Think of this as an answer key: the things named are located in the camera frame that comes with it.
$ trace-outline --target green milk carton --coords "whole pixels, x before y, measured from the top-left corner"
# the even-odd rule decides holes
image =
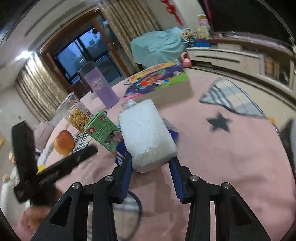
[[[117,144],[123,140],[121,130],[103,110],[88,122],[84,131],[113,154],[116,154]]]

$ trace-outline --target red logo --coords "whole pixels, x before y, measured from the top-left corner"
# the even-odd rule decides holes
[[[90,128],[87,130],[87,132],[88,132],[89,134],[93,134],[93,133],[95,132],[94,127],[90,127]]]

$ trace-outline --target beige curtain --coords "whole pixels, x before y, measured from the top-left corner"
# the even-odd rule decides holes
[[[129,59],[137,66],[131,53],[131,41],[145,33],[161,30],[157,20],[138,0],[102,0],[99,6]]]
[[[68,95],[36,53],[20,71],[15,87],[32,114],[40,121],[50,121],[60,103]]]

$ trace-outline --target clear plastic jar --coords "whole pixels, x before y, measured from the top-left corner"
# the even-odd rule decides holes
[[[68,95],[56,112],[60,113],[81,133],[84,133],[84,126],[94,116],[88,108],[78,100],[74,92]]]

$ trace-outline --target pink padlock toy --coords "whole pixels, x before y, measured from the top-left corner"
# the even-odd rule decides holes
[[[186,58],[185,55],[187,55],[187,52],[183,52],[181,54],[181,59],[182,59],[182,66],[184,68],[189,68],[192,66],[191,60],[189,58]]]

